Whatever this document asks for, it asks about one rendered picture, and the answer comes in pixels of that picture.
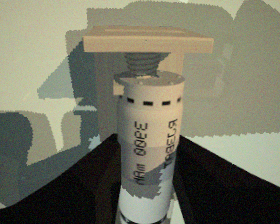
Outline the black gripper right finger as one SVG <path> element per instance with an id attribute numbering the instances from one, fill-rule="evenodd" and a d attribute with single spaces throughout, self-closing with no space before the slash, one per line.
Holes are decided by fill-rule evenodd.
<path id="1" fill-rule="evenodd" d="M 184 136 L 172 184 L 185 224 L 280 224 L 280 187 Z"/>

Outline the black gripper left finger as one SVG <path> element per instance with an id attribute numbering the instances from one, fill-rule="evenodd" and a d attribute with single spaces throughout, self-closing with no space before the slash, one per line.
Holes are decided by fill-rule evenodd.
<path id="1" fill-rule="evenodd" d="M 115 224 L 121 191 L 116 133 L 34 193 L 0 208 L 0 224 Z"/>

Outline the white and grey battery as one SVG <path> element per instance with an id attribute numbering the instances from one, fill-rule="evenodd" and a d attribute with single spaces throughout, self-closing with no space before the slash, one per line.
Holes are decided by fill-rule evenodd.
<path id="1" fill-rule="evenodd" d="M 156 71 L 152 78 L 117 76 L 116 141 L 120 144 L 121 224 L 165 224 L 179 143 L 185 78 Z"/>

